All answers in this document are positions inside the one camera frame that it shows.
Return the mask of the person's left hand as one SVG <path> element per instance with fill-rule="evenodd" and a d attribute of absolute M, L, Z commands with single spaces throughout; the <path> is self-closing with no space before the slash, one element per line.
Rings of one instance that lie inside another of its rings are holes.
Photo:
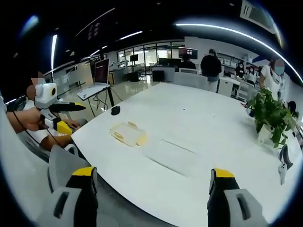
<path fill-rule="evenodd" d="M 32 131 L 48 129 L 42 120 L 41 113 L 36 107 L 27 110 L 26 128 Z"/>

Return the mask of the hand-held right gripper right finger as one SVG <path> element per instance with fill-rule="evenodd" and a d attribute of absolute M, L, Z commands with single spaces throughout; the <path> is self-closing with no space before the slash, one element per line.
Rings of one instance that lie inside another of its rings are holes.
<path fill-rule="evenodd" d="M 241 189 L 227 170 L 211 170 L 207 210 L 209 227 L 268 226 L 261 204 L 247 189 Z"/>

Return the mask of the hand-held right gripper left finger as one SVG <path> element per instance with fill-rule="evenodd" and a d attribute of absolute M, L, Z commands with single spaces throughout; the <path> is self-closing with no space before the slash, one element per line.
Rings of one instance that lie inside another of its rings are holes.
<path fill-rule="evenodd" d="M 97 169 L 74 171 L 65 187 L 58 187 L 45 202 L 38 227 L 95 227 L 97 225 Z"/>

